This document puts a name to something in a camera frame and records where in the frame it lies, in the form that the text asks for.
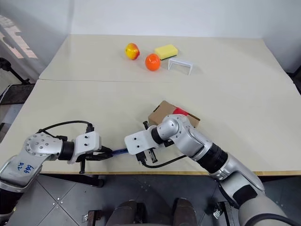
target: beige tabletop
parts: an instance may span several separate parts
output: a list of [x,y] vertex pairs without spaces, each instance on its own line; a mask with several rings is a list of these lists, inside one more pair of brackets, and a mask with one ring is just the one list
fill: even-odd
[[[141,47],[136,61],[124,56],[130,41]],[[168,71],[166,62],[154,73],[144,67],[144,52],[169,43],[194,63],[190,76],[181,67]],[[301,96],[262,40],[181,37],[70,36],[0,144],[0,165],[27,136],[61,121],[90,121],[104,146],[124,148],[124,137],[144,129],[162,100],[199,117],[198,130],[258,175],[301,175]],[[69,139],[84,131],[51,130]],[[174,145],[155,153],[159,163],[181,155]],[[79,165],[48,161],[42,171],[78,173]],[[87,162],[86,172],[206,174],[189,158],[149,169],[129,154]]]

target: cardboard box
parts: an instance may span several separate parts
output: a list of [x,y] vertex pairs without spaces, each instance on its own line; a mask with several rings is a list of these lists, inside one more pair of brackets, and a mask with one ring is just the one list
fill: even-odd
[[196,127],[200,119],[193,114],[186,112],[185,110],[178,108],[167,101],[162,101],[162,103],[149,115],[149,125],[159,125],[165,116],[169,114],[184,114],[189,119],[192,126]]

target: orange ball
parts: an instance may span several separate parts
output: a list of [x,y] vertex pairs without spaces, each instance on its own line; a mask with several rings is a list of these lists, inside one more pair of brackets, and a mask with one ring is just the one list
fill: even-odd
[[150,71],[156,71],[160,68],[161,61],[157,54],[149,54],[145,59],[145,65]]

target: red object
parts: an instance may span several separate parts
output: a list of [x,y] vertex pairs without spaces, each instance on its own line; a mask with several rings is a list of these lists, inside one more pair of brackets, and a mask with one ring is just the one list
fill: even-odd
[[160,64],[161,64],[161,61],[157,54],[154,54],[154,53],[149,54],[145,59],[145,66],[150,71],[158,70],[160,68]]
[[183,115],[185,115],[185,116],[188,115],[188,113],[187,113],[186,111],[182,110],[182,109],[179,108],[179,107],[177,107],[177,108],[174,110],[173,114],[183,114]]

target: yellow sponge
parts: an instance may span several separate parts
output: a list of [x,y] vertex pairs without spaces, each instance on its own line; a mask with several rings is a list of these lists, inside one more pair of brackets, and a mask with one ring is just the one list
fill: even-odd
[[157,54],[160,60],[164,60],[169,57],[174,57],[178,54],[178,50],[173,45],[166,45],[155,48],[155,54]]

